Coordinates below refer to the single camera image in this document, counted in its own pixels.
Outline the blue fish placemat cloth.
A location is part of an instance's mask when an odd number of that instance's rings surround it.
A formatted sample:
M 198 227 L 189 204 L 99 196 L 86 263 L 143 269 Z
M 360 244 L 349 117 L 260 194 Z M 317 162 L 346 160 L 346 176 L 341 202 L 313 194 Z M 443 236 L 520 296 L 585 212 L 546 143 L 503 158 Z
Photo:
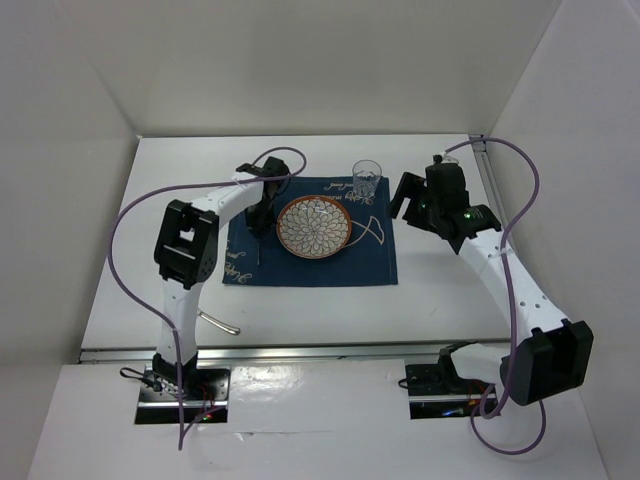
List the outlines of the blue fish placemat cloth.
M 294 256 L 272 229 L 261 239 L 261 266 L 256 264 L 256 238 L 239 215 L 228 224 L 227 249 L 218 266 L 222 283 L 266 287 L 369 287 L 396 285 L 398 272 L 392 219 L 389 216 L 389 179 L 379 180 L 375 196 L 354 194 L 350 177 L 296 177 L 274 202 L 279 215 L 292 200 L 321 195 L 342 204 L 352 221 L 346 246 L 336 254 L 310 260 Z

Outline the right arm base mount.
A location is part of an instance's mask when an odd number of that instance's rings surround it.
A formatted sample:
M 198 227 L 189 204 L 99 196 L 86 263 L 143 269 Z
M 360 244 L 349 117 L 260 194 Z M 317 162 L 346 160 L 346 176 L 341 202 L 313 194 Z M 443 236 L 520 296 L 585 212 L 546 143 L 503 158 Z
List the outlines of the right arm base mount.
M 409 364 L 397 385 L 408 395 L 412 420 L 470 417 L 488 385 L 478 380 L 448 384 L 436 364 Z

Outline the clear plastic cup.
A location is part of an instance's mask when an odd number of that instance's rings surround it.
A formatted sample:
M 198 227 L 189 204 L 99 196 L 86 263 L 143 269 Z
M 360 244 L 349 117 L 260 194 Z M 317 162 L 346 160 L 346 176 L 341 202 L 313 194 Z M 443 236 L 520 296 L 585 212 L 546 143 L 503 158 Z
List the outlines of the clear plastic cup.
M 375 196 L 382 168 L 373 160 L 362 159 L 353 165 L 352 176 L 354 194 L 362 199 L 370 199 Z

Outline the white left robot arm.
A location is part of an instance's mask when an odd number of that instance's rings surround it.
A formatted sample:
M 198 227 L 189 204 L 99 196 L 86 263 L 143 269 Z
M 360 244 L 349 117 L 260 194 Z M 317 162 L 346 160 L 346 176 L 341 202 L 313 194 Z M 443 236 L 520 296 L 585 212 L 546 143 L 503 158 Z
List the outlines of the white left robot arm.
M 284 161 L 270 156 L 261 166 L 243 164 L 231 184 L 192 202 L 174 200 L 165 210 L 154 251 L 163 280 L 162 327 L 152 360 L 163 389 L 176 399 L 189 397 L 201 382 L 197 373 L 195 330 L 204 283 L 217 264 L 218 237 L 236 216 L 260 239 L 275 223 L 274 200 L 289 174 Z

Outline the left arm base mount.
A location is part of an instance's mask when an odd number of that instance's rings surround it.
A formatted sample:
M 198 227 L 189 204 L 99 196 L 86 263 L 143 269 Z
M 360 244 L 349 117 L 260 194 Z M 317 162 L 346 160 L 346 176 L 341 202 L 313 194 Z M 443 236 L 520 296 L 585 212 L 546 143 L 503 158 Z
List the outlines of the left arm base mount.
M 178 424 L 178 388 L 150 368 L 120 369 L 121 377 L 140 383 L 135 415 L 137 425 Z M 226 423 L 231 371 L 228 368 L 200 370 L 196 380 L 183 390 L 184 423 L 200 417 L 201 424 Z

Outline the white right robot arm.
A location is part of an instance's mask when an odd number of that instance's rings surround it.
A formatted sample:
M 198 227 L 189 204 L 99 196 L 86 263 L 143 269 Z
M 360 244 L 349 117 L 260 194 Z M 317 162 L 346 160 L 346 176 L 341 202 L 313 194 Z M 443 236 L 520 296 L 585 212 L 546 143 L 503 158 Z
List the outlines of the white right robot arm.
M 403 173 L 390 215 L 447 241 L 481 280 L 510 329 L 504 348 L 466 341 L 441 349 L 436 369 L 441 388 L 457 392 L 479 380 L 502 385 L 513 402 L 527 406 L 583 384 L 591 328 L 571 321 L 546 296 L 490 208 L 471 205 L 459 165 L 435 162 L 423 176 Z

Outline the silver table knife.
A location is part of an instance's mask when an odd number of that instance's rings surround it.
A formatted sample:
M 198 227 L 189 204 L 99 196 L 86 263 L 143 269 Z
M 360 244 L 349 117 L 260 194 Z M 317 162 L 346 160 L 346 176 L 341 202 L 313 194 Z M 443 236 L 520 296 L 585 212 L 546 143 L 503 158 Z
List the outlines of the silver table knife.
M 238 336 L 241 333 L 240 328 L 222 322 L 202 310 L 198 310 L 197 314 L 199 318 L 229 335 Z

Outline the floral ceramic plate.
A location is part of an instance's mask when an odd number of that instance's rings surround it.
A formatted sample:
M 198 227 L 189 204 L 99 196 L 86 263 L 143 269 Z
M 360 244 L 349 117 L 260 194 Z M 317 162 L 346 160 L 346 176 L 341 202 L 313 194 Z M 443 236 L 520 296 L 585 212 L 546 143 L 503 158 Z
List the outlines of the floral ceramic plate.
M 276 221 L 281 245 L 296 257 L 319 260 L 342 250 L 352 232 L 351 218 L 336 200 L 320 195 L 289 202 Z

